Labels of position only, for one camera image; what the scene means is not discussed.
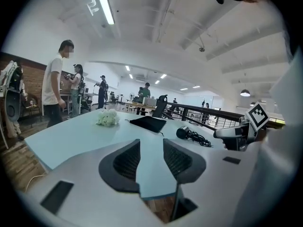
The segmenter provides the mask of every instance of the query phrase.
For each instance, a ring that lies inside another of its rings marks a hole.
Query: white flowers
[[[117,115],[117,112],[115,109],[110,110],[104,110],[98,115],[98,119],[96,124],[98,125],[104,125],[104,126],[112,126],[118,123],[120,120],[119,116]]]

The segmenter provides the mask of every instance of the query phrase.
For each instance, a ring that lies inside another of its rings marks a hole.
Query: cable
[[[27,184],[27,187],[26,187],[26,189],[25,189],[25,192],[27,192],[27,188],[28,188],[30,182],[31,182],[34,178],[40,177],[40,176],[45,176],[45,174],[32,177],[32,179],[30,179],[29,182],[28,182],[28,184]]]
[[[208,140],[206,140],[202,135],[199,135],[197,132],[193,132],[189,130],[186,133],[186,139],[191,138],[193,141],[197,141],[201,146],[211,147],[212,144]]]

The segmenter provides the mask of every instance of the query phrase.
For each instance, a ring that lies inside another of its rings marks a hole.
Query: white shirt
[[[7,80],[8,80],[8,75],[9,75],[9,71],[13,68],[13,67],[18,67],[17,63],[10,61],[9,64],[6,66],[6,68],[4,70],[1,71],[1,75],[0,75],[0,85],[2,85],[3,79],[4,79],[4,83],[3,83],[3,94],[5,95],[6,93],[6,87],[7,87]],[[25,93],[25,87],[24,87],[24,83],[23,80],[20,81],[20,90],[22,91],[22,95],[23,96],[27,96],[27,94]]]
[[[45,70],[43,85],[42,85],[42,104],[43,105],[54,105],[58,103],[58,100],[53,92],[51,73],[57,71],[58,74],[58,88],[60,88],[60,77],[63,67],[63,58],[60,53],[57,53],[55,58],[52,59]]]
[[[71,85],[71,89],[78,89],[80,81],[81,81],[81,75],[80,75],[80,73],[77,73],[75,75],[75,78],[78,78],[78,80],[77,80],[77,82],[75,84]]]

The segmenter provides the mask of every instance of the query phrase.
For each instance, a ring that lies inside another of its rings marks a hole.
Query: sticker
[[[269,121],[269,117],[260,102],[257,102],[248,111],[246,111],[246,115],[250,119],[250,122],[256,131],[262,128]]]

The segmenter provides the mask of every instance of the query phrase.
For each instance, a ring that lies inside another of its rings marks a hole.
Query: dark pants
[[[139,115],[139,111],[142,110],[141,115],[145,116],[145,108],[137,108],[137,115]]]
[[[104,91],[99,91],[98,96],[98,109],[103,108],[104,106]]]
[[[59,104],[44,105],[44,109],[47,116],[50,118],[50,121],[47,125],[48,128],[63,121]]]

